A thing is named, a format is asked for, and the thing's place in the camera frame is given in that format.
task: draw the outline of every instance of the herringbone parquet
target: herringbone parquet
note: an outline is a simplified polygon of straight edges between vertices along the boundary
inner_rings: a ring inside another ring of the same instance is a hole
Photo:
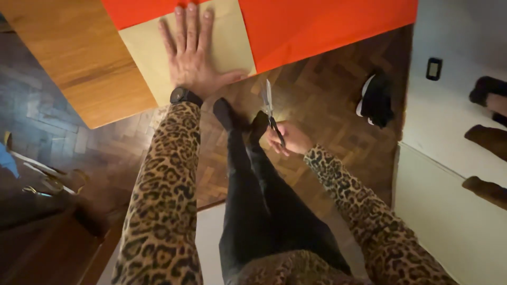
[[[411,40],[412,26],[406,26],[235,83],[220,95],[253,118],[262,106],[261,83],[269,78],[275,118],[299,124],[390,204]],[[90,130],[15,34],[0,33],[0,42],[0,130],[13,132],[15,151],[63,170],[86,171],[92,181],[82,195],[100,211],[128,203],[164,109]],[[394,80],[395,120],[383,130],[355,114],[360,89],[376,67]],[[198,206],[227,194],[226,133],[211,107],[212,100],[202,108]],[[332,204],[301,157],[280,156],[263,143],[285,180],[318,215],[325,215]]]

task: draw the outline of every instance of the person's left hand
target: person's left hand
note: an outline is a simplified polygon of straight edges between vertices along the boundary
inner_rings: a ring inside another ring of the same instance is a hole
[[[205,100],[223,86],[246,78],[244,70],[220,74],[212,65],[210,60],[212,10],[208,9],[204,12],[199,33],[197,22],[199,12],[194,3],[188,4],[186,10],[177,6],[174,13],[176,15],[175,41],[169,33],[167,22],[164,20],[159,22],[159,30],[169,58],[173,89],[187,88]]]

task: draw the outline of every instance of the black wristwatch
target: black wristwatch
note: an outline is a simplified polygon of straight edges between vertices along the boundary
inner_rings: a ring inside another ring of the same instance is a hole
[[[179,102],[191,102],[195,105],[199,106],[201,108],[202,106],[202,99],[194,94],[192,91],[183,88],[183,87],[176,87],[172,93],[171,93],[171,104],[176,104]]]

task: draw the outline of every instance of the orange paper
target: orange paper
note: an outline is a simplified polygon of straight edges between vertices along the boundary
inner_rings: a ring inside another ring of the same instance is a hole
[[[102,0],[118,29],[171,13],[177,0]],[[238,0],[258,73],[415,22],[417,0]]]

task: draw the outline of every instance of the leopard print jacket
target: leopard print jacket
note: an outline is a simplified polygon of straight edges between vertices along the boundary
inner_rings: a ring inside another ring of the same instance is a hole
[[[200,109],[169,108],[155,132],[134,187],[112,284],[202,284],[195,245],[195,173]],[[412,230],[317,145],[304,158],[334,199],[365,256],[376,284],[457,284],[425,251]],[[238,284],[362,284],[308,251],[253,260]]]

